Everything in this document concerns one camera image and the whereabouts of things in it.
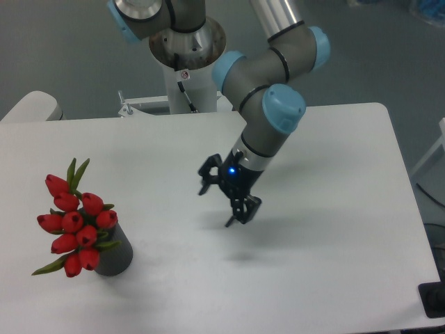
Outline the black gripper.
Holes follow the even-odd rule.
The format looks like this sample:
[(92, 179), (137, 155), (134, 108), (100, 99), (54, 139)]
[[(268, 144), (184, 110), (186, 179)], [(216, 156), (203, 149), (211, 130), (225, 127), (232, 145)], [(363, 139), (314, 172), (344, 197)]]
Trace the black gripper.
[[(250, 195), (250, 191), (266, 167), (267, 158), (248, 148), (234, 148), (224, 161), (219, 154), (213, 154), (198, 170), (202, 178), (198, 195), (204, 195), (211, 185), (218, 184), (230, 198), (232, 207), (232, 216), (225, 227), (228, 228), (234, 221), (246, 224), (254, 218), (262, 204), (261, 198)], [(211, 174), (212, 168), (216, 168), (215, 175)]]

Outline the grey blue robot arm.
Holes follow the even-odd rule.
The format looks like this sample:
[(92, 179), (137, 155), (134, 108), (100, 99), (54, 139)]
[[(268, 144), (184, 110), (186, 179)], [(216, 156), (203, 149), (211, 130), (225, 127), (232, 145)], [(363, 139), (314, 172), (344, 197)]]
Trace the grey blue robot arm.
[(305, 101), (289, 80), (330, 57), (328, 37), (305, 24), (294, 1), (251, 5), (268, 41), (255, 58), (227, 51), (225, 32), (207, 15), (204, 1), (107, 3), (129, 42), (148, 41), (163, 68), (172, 114), (214, 112), (222, 95), (245, 120), (227, 157), (208, 157), (198, 172), (202, 192), (218, 185), (229, 198), (232, 220), (243, 224), (261, 205), (251, 188), (305, 114)]

